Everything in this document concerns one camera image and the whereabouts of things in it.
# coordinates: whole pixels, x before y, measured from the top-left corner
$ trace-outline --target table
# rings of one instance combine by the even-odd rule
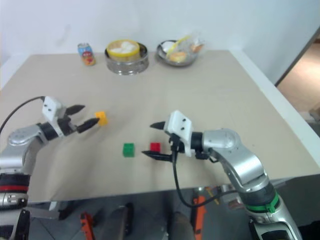
[[[107,69],[104,55],[86,67],[77,54],[32,55],[0,95],[0,122],[20,103],[40,95],[54,96],[67,106],[86,108],[72,117],[82,123],[105,111],[108,125],[64,139],[40,151],[31,178],[31,202],[66,201],[175,189],[172,165],[141,153],[150,142],[169,151],[168,136],[149,128],[180,110],[195,131],[230,128],[262,161],[271,179],[320,173],[301,140],[226,50],[207,51],[184,68],[149,56],[148,69],[120,76]],[[16,113],[1,135],[0,149],[16,128],[43,122],[41,102]],[[135,144],[135,157],[122,156],[124,143]],[[178,157],[182,188],[228,183],[219,163]]]

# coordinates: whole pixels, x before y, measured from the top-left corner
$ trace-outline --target metal bowl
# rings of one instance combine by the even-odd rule
[[[187,58],[185,59],[185,61],[183,62],[175,62],[175,61],[171,61],[169,59],[166,58],[167,53],[163,50],[162,48],[162,44],[165,42],[173,42],[175,43],[177,40],[166,40],[161,42],[158,47],[156,48],[156,56],[157,58],[168,65],[174,66],[174,67],[185,67],[185,66],[189,66],[191,65],[196,59],[197,59],[197,54],[194,54],[193,56],[188,55]]]
[[[140,59],[134,61],[115,61],[109,57],[107,50],[104,50],[106,65],[111,72],[119,75],[134,75],[141,73],[149,66],[148,50],[145,45],[139,43]]]

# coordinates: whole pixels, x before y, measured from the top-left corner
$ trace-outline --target floor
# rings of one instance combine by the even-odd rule
[[[277,87],[298,112],[320,102],[320,43],[314,43]]]
[[[183,190],[185,199],[191,199],[192,189]],[[167,219],[170,213],[179,211],[190,216],[190,208],[181,204],[175,190],[103,197],[76,201],[76,208],[65,220],[32,219],[31,240],[85,240],[81,231],[80,213],[98,214],[94,233],[98,236],[107,216],[118,206],[132,202],[135,207],[133,232],[126,240],[167,240]],[[250,240],[248,217],[244,210],[229,210],[225,205],[210,203],[206,206],[202,239]]]

